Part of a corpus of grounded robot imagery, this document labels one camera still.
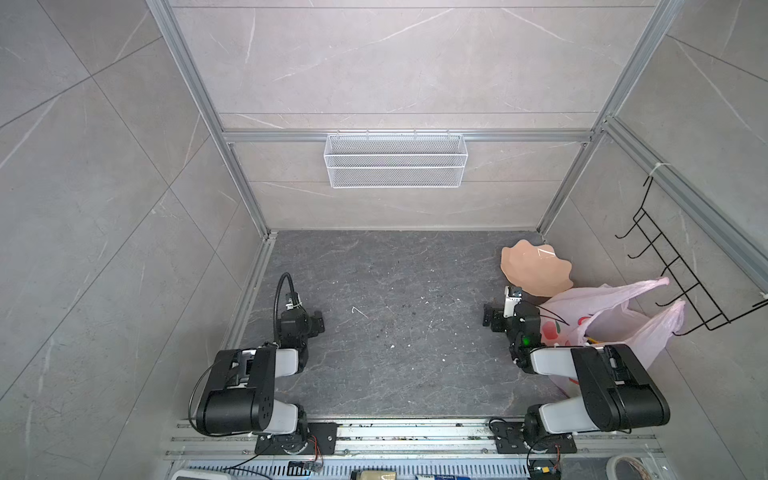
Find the pink plastic bag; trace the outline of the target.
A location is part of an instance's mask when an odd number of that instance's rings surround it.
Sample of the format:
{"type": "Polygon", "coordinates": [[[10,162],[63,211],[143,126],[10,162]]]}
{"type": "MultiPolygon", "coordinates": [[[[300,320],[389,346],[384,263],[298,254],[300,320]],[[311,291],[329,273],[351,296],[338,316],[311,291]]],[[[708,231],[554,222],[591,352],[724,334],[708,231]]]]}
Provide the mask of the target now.
{"type": "Polygon", "coordinates": [[[666,277],[611,287],[572,288],[540,306],[540,333],[547,346],[624,343],[649,368],[683,323],[686,302],[674,301],[653,317],[631,310],[629,302],[669,284],[666,277]]]}

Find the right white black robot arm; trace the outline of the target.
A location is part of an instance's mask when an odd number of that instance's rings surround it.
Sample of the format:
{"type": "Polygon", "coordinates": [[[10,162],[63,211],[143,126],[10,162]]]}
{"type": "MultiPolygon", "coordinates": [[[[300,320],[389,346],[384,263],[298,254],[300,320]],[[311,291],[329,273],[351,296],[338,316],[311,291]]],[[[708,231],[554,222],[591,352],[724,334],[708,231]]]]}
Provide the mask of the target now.
{"type": "Polygon", "coordinates": [[[509,341],[513,363],[532,375],[574,380],[575,396],[530,406],[524,420],[489,428],[500,441],[523,444],[532,452],[554,452],[576,433],[623,432],[663,426],[671,418],[666,398],[626,344],[547,346],[541,332],[540,308],[524,300],[512,307],[483,306],[482,325],[509,341]]]}

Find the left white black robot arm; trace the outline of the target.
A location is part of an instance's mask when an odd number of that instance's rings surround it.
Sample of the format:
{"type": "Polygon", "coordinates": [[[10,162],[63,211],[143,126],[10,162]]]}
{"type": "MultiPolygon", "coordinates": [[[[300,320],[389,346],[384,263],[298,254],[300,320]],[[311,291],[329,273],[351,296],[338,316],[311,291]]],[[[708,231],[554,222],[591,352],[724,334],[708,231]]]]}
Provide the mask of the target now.
{"type": "Polygon", "coordinates": [[[311,441],[304,408],[275,397],[276,380],[304,371],[309,340],[325,331],[323,314],[302,307],[277,316],[274,342],[252,349],[222,350],[196,382],[188,422],[207,437],[264,436],[269,447],[299,454],[311,441]]]}

